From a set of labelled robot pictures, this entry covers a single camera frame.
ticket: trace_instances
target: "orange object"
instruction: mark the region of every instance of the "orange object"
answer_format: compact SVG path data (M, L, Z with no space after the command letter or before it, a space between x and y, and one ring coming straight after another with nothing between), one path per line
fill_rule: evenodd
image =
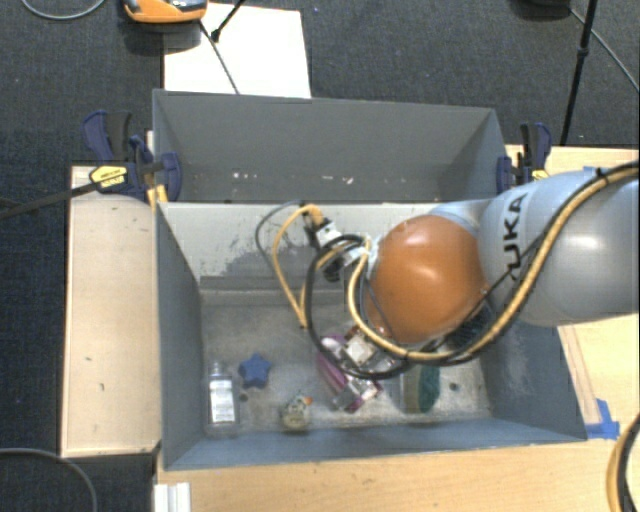
M141 23L183 23L201 19L207 0L124 0L124 10Z
M369 319L398 343L451 332L488 289L475 237L436 215L414 217L386 235L371 286L382 314L367 296Z

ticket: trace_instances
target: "metal pole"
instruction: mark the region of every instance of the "metal pole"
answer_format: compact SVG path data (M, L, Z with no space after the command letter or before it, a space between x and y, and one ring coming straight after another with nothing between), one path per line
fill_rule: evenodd
M231 12L227 14L227 17L223 20L222 23L220 23L220 26L217 29L215 29L213 32L211 32L211 39L213 40L214 43L217 43L218 41L220 41L220 35L222 34L222 29L226 26L227 23L231 21L231 18L233 18L233 15L236 13L238 9L240 9L240 6L243 3L245 3L245 1L246 0L238 0L236 4L233 6L233 9L231 9Z
M582 37L580 38L580 46L578 46L578 55L576 69L573 73L573 83L571 84L571 92L569 93L569 102L564 115L564 126L562 127L562 135L560 136L560 145L565 146L567 137L569 136L569 128L571 127L571 118L573 117L573 109L578 96L578 87L580 86L580 77L582 76L582 67L584 60L589 55L589 38L591 37L591 27L596 16L596 6L598 0L589 0L587 6L587 15L584 20L584 28L582 29Z

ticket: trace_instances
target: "yellow cable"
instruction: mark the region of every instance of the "yellow cable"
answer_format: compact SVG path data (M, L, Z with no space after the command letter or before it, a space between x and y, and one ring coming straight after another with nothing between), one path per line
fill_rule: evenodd
M304 311L302 310L302 308L298 304L298 301L293 295L293 292L291 291L291 288L289 287L289 284L287 283L287 280L284 277L282 268L280 267L280 261L278 260L278 247L280 246L280 241L282 240L282 237L286 233L287 229L289 229L289 226L291 226L291 224L293 224L293 222L298 217L300 217L301 215L304 215L305 213L311 216L311 221L316 226L319 226L320 224L322 224L322 221L324 220L324 215L320 211L320 208L318 208L316 205L308 204L306 206L303 206L302 208L298 208L295 212L293 212L293 214L284 222L282 227L278 230L278 233L276 234L276 237L273 241L273 246L271 248L271 257L273 259L273 269L276 273L276 277L278 278L278 281L280 282L282 291L284 291L284 294L287 297L287 300L289 301L289 304L291 305L293 312L298 317L298 321L300 322L300 325L306 329L307 320L305 318Z
M631 422L631 425L627 427L624 433L620 436L613 451L611 457L609 457L609 465L607 466L607 501L609 502L609 508L611 512L625 512L620 507L618 501L618 468L620 467L620 456L622 455L622 449L627 442L627 438L631 434L631 429L637 426L638 418Z
M473 346L469 347L469 349L464 354L459 354L460 357L464 357L466 355L471 355L480 350L482 347L491 343L496 336L501 332L501 330L513 319L513 317L518 313L519 309L522 307L525 299L527 298L528 293L533 287L536 278L542 271L542 266L547 259L549 253L551 252L551 248L556 238L560 234L560 231L564 227L564 225L569 220L569 217L577 210L580 205L582 205L585 201L587 201L591 196L596 194L601 189L606 186L616 183L620 180L624 180L626 178L638 175L637 168L631 168L627 170L618 171L612 175L608 175L606 178L602 178L601 180L595 181L590 186L585 188L579 194L577 194L573 199L569 201L569 203L562 209L560 215L555 219L549 231L545 235L542 244L539 250L536 252L534 256L530 268L527 271L522 283L513 298L505 308L505 310L500 314L500 316L496 319L496 321L491 325L489 330L476 342ZM370 242L367 241L367 249L370 246ZM356 307L355 301L355 291L356 291L356 283L360 275L362 274L364 267L367 263L368 255L365 255L360 259L356 269L349 280L349 286L347 288L347 306L349 308L349 313L351 314L353 320L358 325L358 327L367 335L371 340L378 345L380 348L391 352L395 356L406 358L409 361L413 362L433 362L433 361L441 361L452 357L455 355L455 351L447 351L447 352L438 352L438 353L429 353L429 352L418 352L418 351L409 351L403 349L392 343L391 341L385 339L380 336L376 331L371 329L364 320L360 317L358 309Z
M325 254L322 258L320 258L318 260L318 262L316 263L316 270L321 269L322 267L324 267L327 263L327 261L329 261L331 258L333 258L336 253L338 253L340 251L340 247L334 247L333 249L331 249L331 251L329 251L327 254ZM305 314L305 300L304 300L304 296L306 293L306 289L307 289L307 283L304 282L302 283L302 288L300 288L300 300L298 301L298 305L300 307L300 311L302 312L302 316L305 319L305 326L308 326L309 323L307 322L307 315Z

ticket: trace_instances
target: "blue star toy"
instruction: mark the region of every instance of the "blue star toy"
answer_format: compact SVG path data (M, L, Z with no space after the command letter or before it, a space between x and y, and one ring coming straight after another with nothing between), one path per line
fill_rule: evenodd
M249 359L245 359L238 367L238 373L243 379L242 387L264 389L269 378L271 363L257 352Z

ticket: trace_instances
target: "blue tape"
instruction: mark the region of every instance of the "blue tape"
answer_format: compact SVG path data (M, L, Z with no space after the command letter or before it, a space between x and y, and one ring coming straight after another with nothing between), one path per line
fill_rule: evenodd
M585 425L587 436L589 439L612 439L615 441L620 437L620 422L613 421L606 401L596 398L596 403L602 422L595 425Z

